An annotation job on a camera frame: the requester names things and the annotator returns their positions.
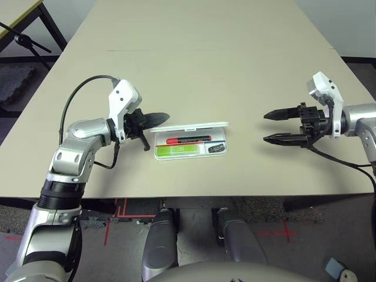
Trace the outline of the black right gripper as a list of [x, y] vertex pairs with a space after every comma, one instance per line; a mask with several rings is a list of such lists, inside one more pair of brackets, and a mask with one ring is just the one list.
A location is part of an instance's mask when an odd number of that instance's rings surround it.
[[316, 106], [307, 106], [302, 102], [295, 108], [276, 109], [264, 115], [269, 120], [288, 120], [300, 117], [301, 126], [299, 134], [273, 134], [263, 137], [267, 143], [279, 146], [301, 146], [309, 147], [320, 139], [327, 125], [327, 118], [324, 111]]

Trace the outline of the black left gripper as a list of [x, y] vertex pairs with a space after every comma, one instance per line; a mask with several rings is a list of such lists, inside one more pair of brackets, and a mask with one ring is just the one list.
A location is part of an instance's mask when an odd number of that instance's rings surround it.
[[147, 141], [143, 130], [146, 127], [157, 127], [167, 121], [170, 115], [167, 113], [148, 113], [143, 114], [141, 109], [135, 109], [132, 113], [125, 114], [125, 135], [127, 139], [140, 138], [143, 143], [143, 150], [149, 151], [149, 142]]

